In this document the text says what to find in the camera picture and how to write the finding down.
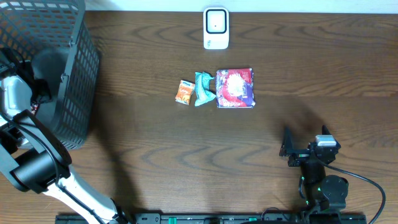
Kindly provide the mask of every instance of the gray basket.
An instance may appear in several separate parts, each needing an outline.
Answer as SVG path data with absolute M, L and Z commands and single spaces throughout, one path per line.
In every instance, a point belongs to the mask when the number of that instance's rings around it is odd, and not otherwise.
M 86 139 L 99 64 L 84 14 L 84 0 L 0 0 L 0 47 L 15 49 L 36 78 L 49 79 L 53 102 L 37 117 L 67 149 Z

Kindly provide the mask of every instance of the basket mesh wall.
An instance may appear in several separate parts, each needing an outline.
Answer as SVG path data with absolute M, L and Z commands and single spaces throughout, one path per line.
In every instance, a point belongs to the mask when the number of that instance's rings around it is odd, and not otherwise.
M 0 0 L 0 48 L 10 47 L 26 60 L 48 47 L 68 47 L 70 54 L 76 52 L 67 62 L 72 69 L 65 68 L 68 81 L 60 84 L 60 90 L 66 91 L 58 93 L 58 120 L 48 127 L 68 149 L 80 147 L 86 139 L 99 64 L 84 22 L 75 24 L 84 16 L 84 10 L 84 1 L 79 0 Z M 80 26 L 76 37 L 74 26 Z M 74 46 L 70 45 L 72 39 L 77 40 Z

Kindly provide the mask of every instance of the orange packet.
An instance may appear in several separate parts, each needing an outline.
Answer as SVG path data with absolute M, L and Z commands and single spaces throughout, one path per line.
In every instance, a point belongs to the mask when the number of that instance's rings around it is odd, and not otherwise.
M 195 84 L 181 80 L 180 86 L 178 87 L 177 96 L 175 96 L 175 101 L 189 105 L 191 100 L 191 95 L 195 89 Z

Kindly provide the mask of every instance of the white wall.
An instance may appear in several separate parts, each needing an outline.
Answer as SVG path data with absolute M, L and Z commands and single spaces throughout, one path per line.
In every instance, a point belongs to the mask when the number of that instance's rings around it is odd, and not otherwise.
M 85 0 L 86 10 L 398 13 L 398 0 Z

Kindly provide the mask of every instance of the wood grain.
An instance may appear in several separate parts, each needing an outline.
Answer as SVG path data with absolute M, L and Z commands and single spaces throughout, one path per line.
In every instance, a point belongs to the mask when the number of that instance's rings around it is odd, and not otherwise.
M 342 145 L 333 165 L 383 186 L 378 223 L 397 223 L 397 19 L 231 13 L 228 49 L 211 51 L 203 49 L 201 13 L 87 12 L 101 66 L 90 133 L 71 152 L 73 164 L 130 211 L 294 210 L 305 202 L 300 169 L 278 156 L 282 128 L 304 146 L 327 124 Z M 252 110 L 174 102 L 179 81 L 194 81 L 194 72 L 243 67 L 255 73 Z M 345 211 L 370 220 L 380 193 L 342 176 Z M 18 192 L 3 176 L 0 198 L 1 223 L 53 223 L 73 212 Z

